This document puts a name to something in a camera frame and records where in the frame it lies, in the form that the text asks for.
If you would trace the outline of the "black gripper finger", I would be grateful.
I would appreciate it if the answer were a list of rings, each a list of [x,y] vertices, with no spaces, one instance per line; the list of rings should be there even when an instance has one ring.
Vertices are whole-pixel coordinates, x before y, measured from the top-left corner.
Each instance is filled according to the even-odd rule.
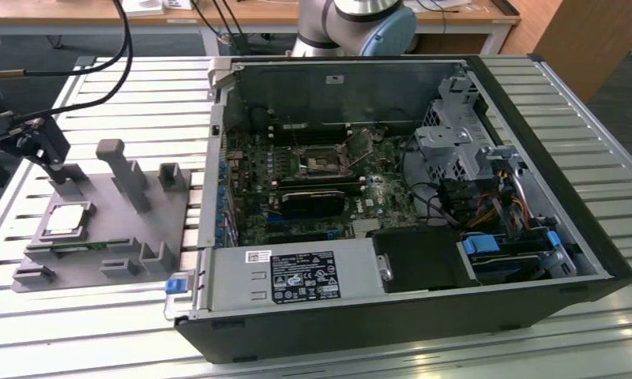
[[[67,174],[63,172],[71,144],[52,116],[29,120],[23,125],[20,138],[23,156],[47,172],[49,178],[63,184]]]

